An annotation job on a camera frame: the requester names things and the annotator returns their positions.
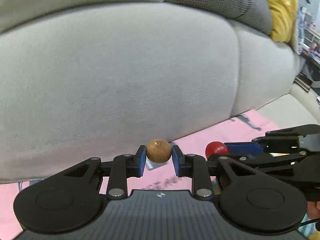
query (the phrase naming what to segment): sofa backrest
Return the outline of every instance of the sofa backrest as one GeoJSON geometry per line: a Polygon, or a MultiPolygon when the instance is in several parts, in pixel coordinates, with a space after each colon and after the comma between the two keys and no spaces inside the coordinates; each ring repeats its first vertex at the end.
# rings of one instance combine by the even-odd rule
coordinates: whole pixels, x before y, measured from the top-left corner
{"type": "Polygon", "coordinates": [[[0,183],[191,134],[286,94],[298,71],[286,45],[165,3],[78,8],[14,28],[0,35],[0,66],[0,183]]]}

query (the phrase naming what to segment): metal screw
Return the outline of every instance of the metal screw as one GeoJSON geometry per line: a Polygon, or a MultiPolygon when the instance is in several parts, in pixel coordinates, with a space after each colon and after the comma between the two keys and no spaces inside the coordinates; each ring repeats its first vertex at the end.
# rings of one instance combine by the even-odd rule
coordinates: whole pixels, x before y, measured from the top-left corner
{"type": "Polygon", "coordinates": [[[109,195],[113,197],[121,197],[124,194],[124,191],[120,188],[113,188],[109,190],[109,195]]]}
{"type": "Polygon", "coordinates": [[[212,195],[212,191],[206,188],[201,188],[197,190],[197,195],[200,197],[209,197],[212,195]]]}

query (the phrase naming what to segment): brown round fruit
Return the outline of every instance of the brown round fruit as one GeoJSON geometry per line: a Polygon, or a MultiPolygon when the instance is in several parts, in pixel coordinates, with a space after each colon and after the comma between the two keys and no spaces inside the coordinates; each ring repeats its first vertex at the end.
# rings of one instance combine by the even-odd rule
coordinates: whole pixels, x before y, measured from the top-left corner
{"type": "Polygon", "coordinates": [[[147,157],[154,163],[165,163],[171,157],[171,145],[161,139],[150,141],[147,144],[147,157]]]}

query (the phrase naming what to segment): red ball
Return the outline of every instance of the red ball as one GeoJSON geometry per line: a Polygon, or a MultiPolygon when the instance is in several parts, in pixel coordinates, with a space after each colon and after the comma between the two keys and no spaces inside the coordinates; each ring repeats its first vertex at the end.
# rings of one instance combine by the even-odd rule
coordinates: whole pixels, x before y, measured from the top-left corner
{"type": "Polygon", "coordinates": [[[212,154],[229,154],[229,149],[222,142],[211,142],[205,148],[205,156],[208,159],[212,154]]]}

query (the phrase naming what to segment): pink blanket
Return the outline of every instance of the pink blanket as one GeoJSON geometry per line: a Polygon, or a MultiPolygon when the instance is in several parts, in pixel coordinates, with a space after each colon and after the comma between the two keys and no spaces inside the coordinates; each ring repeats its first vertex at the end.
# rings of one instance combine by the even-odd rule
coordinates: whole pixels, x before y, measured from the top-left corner
{"type": "MultiPolygon", "coordinates": [[[[271,121],[260,116],[256,111],[250,110],[245,113],[254,126],[261,130],[253,129],[247,123],[232,118],[222,123],[183,137],[174,141],[184,154],[195,153],[204,155],[205,148],[212,141],[220,142],[246,142],[253,138],[264,136],[266,131],[277,130],[278,127],[271,121]]],[[[105,193],[108,178],[103,179],[100,192],[105,193]]],[[[132,189],[156,189],[156,190],[172,190],[172,189],[191,189],[190,178],[177,178],[175,176],[172,160],[170,159],[166,165],[149,170],[147,165],[142,178],[128,179],[128,192],[132,189]]],[[[19,234],[22,229],[13,213],[13,200],[18,194],[17,183],[0,185],[0,239],[10,240],[19,234]]]]}

